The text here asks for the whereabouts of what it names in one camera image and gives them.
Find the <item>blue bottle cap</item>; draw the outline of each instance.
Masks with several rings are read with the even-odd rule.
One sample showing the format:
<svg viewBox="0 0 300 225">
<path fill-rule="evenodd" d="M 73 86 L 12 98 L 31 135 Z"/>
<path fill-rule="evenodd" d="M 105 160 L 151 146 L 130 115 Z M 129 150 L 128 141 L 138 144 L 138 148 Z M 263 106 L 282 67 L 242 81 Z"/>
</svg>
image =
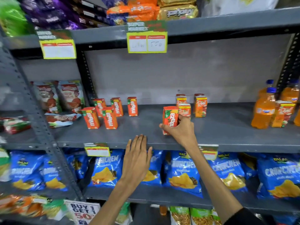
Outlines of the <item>blue bottle cap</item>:
<svg viewBox="0 0 300 225">
<path fill-rule="evenodd" d="M 275 87 L 268 87 L 267 88 L 267 93 L 275 93 L 276 92 L 276 88 Z"/>
<path fill-rule="evenodd" d="M 290 79 L 291 84 L 297 84 L 299 82 L 298 79 Z"/>
<path fill-rule="evenodd" d="M 272 85 L 274 83 L 274 80 L 267 80 L 265 83 L 268 85 Z"/>
</svg>

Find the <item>left hand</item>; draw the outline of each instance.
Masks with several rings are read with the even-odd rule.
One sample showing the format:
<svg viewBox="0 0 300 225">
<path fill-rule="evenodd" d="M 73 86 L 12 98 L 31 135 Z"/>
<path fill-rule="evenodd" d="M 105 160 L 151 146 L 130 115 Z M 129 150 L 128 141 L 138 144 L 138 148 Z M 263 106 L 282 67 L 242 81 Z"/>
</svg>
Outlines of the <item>left hand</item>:
<svg viewBox="0 0 300 225">
<path fill-rule="evenodd" d="M 133 192 L 137 186 L 144 180 L 150 166 L 152 157 L 152 147 L 146 149 L 147 137 L 136 136 L 134 140 L 129 140 L 125 150 L 123 161 L 122 177 Z"/>
</svg>

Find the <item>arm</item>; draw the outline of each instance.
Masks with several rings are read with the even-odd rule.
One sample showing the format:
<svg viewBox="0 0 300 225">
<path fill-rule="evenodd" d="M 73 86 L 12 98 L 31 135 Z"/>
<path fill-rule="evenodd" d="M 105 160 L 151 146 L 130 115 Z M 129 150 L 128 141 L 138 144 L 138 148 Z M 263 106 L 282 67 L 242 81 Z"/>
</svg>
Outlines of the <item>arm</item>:
<svg viewBox="0 0 300 225">
<path fill-rule="evenodd" d="M 186 149 L 197 167 L 218 216 L 225 223 L 243 207 L 207 163 L 198 147 L 193 122 L 181 115 L 179 115 L 179 119 L 180 124 L 177 127 L 163 124 L 160 124 L 160 127 L 168 131 Z"/>
<path fill-rule="evenodd" d="M 90 225 L 112 225 L 127 198 L 133 193 L 149 170 L 152 147 L 146 150 L 147 137 L 136 136 L 128 141 L 123 161 L 122 177 L 107 202 L 90 222 Z"/>
</svg>

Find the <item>hand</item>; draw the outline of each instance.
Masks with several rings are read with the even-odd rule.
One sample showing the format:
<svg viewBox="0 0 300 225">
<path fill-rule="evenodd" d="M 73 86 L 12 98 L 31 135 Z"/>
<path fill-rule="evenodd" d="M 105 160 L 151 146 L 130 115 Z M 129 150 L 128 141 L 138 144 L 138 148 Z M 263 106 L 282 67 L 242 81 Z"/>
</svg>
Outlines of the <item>hand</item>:
<svg viewBox="0 0 300 225">
<path fill-rule="evenodd" d="M 187 151 L 195 145 L 198 147 L 194 132 L 194 123 L 191 122 L 188 117 L 182 115 L 179 115 L 178 119 L 180 123 L 176 127 L 170 127 L 164 124 L 159 124 L 159 127 L 169 132 Z"/>
<path fill-rule="evenodd" d="M 129 185 L 132 192 L 144 180 L 149 170 L 152 147 L 148 149 L 147 153 L 146 144 L 147 137 L 141 134 L 136 136 L 132 143 L 129 140 L 126 146 L 120 181 L 124 181 L 126 185 Z"/>
</svg>

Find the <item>real juice box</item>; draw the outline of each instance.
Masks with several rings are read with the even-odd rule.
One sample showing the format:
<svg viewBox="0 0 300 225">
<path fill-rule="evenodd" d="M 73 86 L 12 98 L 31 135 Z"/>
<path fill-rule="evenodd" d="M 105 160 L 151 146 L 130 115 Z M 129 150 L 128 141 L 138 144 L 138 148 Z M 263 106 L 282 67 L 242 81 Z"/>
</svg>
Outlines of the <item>real juice box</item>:
<svg viewBox="0 0 300 225">
<path fill-rule="evenodd" d="M 105 99 L 93 99 L 98 117 L 103 117 L 102 115 L 102 109 L 103 107 L 106 107 Z"/>
<path fill-rule="evenodd" d="M 187 103 L 187 97 L 185 94 L 176 94 L 176 105 L 181 103 Z"/>
<path fill-rule="evenodd" d="M 113 107 L 103 107 L 102 115 L 107 130 L 116 130 L 118 128 L 118 122 Z"/>
<path fill-rule="evenodd" d="M 201 94 L 201 93 L 195 93 L 195 94 L 194 94 L 193 114 L 195 113 L 195 108 L 196 108 L 196 103 L 197 103 L 197 101 L 196 101 L 196 96 L 199 96 L 199 95 L 203 95 L 203 96 L 204 96 L 204 94 Z"/>
<path fill-rule="evenodd" d="M 282 100 L 278 100 L 275 103 L 275 112 L 271 118 L 270 126 L 273 128 L 284 128 L 290 120 L 296 104 Z"/>
<path fill-rule="evenodd" d="M 100 122 L 98 120 L 95 107 L 85 107 L 81 109 L 81 111 L 88 129 L 98 129 L 100 127 Z"/>
<path fill-rule="evenodd" d="M 170 127 L 177 126 L 178 122 L 178 107 L 177 106 L 165 106 L 163 108 L 163 124 Z M 164 135 L 170 135 L 167 131 L 163 130 Z"/>
<path fill-rule="evenodd" d="M 124 113 L 123 113 L 121 99 L 119 97 L 111 98 L 110 102 L 112 104 L 112 107 L 114 108 L 116 117 L 122 117 L 124 115 Z"/>
<path fill-rule="evenodd" d="M 207 97 L 205 95 L 197 95 L 195 98 L 195 117 L 203 118 L 206 116 Z"/>
<path fill-rule="evenodd" d="M 191 106 L 189 103 L 181 103 L 178 105 L 178 114 L 189 117 L 191 115 Z"/>
<path fill-rule="evenodd" d="M 128 97 L 127 98 L 127 106 L 128 106 L 128 114 L 130 117 L 139 115 L 139 111 L 137 109 L 137 98 L 136 97 Z"/>
</svg>

